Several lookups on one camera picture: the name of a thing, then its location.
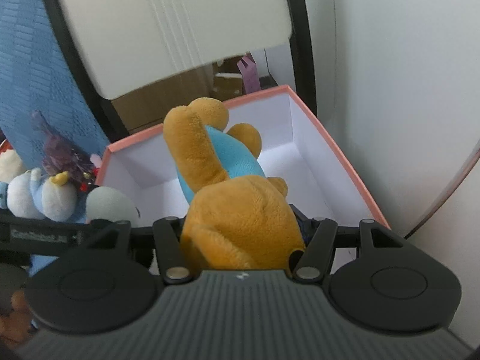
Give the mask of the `white blue plush duck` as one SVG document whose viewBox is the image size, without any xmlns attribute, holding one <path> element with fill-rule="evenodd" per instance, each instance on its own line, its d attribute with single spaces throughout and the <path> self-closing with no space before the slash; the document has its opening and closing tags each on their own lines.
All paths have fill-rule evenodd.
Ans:
<svg viewBox="0 0 480 360">
<path fill-rule="evenodd" d="M 64 222 L 77 207 L 77 189 L 69 172 L 44 175 L 34 168 L 1 182 L 1 209 L 23 219 L 50 219 Z"/>
</svg>

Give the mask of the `orange plush dog blue shirt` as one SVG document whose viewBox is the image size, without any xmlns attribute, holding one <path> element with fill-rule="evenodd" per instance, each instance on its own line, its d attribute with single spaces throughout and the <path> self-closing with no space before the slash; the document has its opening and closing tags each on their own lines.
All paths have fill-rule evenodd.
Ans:
<svg viewBox="0 0 480 360">
<path fill-rule="evenodd" d="M 258 163 L 262 140 L 210 97 L 172 108 L 163 138 L 189 203 L 180 237 L 187 266 L 204 270 L 284 270 L 305 250 L 281 177 Z"/>
</svg>

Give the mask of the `pink cardboard box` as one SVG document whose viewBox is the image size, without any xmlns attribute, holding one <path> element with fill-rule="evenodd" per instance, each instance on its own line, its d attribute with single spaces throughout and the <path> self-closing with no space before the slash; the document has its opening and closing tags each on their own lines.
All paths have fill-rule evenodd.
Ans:
<svg viewBox="0 0 480 360">
<path fill-rule="evenodd" d="M 267 177 L 286 182 L 289 205 L 340 225 L 384 221 L 352 164 L 291 88 L 267 89 L 223 103 L 229 126 L 246 123 L 258 130 L 258 163 Z M 97 175 L 100 186 L 119 189 L 134 200 L 144 226 L 169 215 L 185 218 L 189 209 L 163 130 L 164 123 L 109 145 Z"/>
</svg>

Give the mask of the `grey round plush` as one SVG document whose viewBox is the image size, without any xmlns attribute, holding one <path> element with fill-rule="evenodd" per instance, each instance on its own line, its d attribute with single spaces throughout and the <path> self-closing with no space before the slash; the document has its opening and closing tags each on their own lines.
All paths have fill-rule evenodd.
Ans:
<svg viewBox="0 0 480 360">
<path fill-rule="evenodd" d="M 139 211 L 135 203 L 125 194 L 111 187 L 93 189 L 85 201 L 88 221 L 106 219 L 111 222 L 129 221 L 133 227 L 139 224 Z"/>
</svg>

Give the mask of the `blue quilted bedspread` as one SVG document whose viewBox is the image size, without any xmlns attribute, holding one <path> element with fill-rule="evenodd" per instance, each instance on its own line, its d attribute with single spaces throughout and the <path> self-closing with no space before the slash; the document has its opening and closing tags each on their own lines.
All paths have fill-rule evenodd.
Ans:
<svg viewBox="0 0 480 360">
<path fill-rule="evenodd" d="M 12 146 L 1 154 L 1 182 L 34 168 L 48 175 L 42 166 L 43 136 L 32 124 L 34 111 L 100 167 L 108 139 L 68 67 L 45 1 L 1 0 L 1 133 Z M 64 222 L 86 219 L 88 193 L 76 191 L 76 210 Z"/>
</svg>

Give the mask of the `brown cardboard box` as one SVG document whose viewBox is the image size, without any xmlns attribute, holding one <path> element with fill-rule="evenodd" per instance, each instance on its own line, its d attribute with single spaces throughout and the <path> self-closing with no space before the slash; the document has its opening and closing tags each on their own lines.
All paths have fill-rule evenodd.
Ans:
<svg viewBox="0 0 480 360">
<path fill-rule="evenodd" d="M 209 97 L 213 83 L 211 64 L 182 72 L 112 100 L 130 133 L 161 124 L 171 108 Z"/>
</svg>

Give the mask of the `purple paper bag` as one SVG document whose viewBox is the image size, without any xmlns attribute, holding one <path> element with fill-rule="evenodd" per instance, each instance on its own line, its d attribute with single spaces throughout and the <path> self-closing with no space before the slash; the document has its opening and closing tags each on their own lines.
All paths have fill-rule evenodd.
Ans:
<svg viewBox="0 0 480 360">
<path fill-rule="evenodd" d="M 253 57 L 250 54 L 242 56 L 237 62 L 237 67 L 242 77 L 244 92 L 251 94 L 260 91 L 260 78 Z"/>
</svg>

